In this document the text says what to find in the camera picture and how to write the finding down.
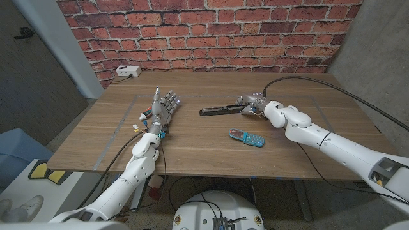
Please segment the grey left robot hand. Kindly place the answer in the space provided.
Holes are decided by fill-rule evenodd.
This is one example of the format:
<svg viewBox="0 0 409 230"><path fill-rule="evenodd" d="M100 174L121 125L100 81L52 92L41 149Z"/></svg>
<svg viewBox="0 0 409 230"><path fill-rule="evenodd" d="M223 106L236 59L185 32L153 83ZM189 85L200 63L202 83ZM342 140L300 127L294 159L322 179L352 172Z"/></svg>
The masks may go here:
<svg viewBox="0 0 409 230"><path fill-rule="evenodd" d="M148 133L155 135L167 134L172 115L179 104L180 100L173 90L170 90L164 97L160 97L160 88L157 86L153 95L152 121Z"/></svg>

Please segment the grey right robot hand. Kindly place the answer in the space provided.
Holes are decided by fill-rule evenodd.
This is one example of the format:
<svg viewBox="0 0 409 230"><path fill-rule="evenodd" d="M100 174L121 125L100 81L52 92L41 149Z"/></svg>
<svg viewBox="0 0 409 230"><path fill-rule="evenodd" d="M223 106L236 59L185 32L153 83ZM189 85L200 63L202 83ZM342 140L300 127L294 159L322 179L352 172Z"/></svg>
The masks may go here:
<svg viewBox="0 0 409 230"><path fill-rule="evenodd" d="M264 115L265 107L270 101L262 93L244 93L239 96L235 102L236 105L242 105L244 108L240 114Z"/></svg>

